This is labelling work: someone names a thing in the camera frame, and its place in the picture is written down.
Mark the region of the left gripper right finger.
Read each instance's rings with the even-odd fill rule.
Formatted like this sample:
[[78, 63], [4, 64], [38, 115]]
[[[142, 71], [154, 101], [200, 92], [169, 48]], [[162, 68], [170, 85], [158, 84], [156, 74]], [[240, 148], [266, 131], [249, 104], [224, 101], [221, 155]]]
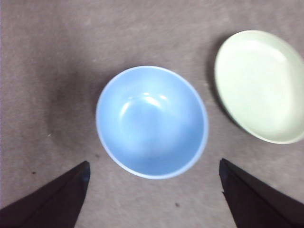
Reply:
[[226, 159], [219, 162], [223, 195], [238, 228], [302, 228], [303, 203]]

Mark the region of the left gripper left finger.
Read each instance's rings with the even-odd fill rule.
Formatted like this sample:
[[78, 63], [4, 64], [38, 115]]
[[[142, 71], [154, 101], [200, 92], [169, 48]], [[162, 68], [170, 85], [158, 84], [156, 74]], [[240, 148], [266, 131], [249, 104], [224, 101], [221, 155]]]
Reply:
[[90, 180], [84, 161], [37, 191], [0, 210], [2, 228], [73, 228]]

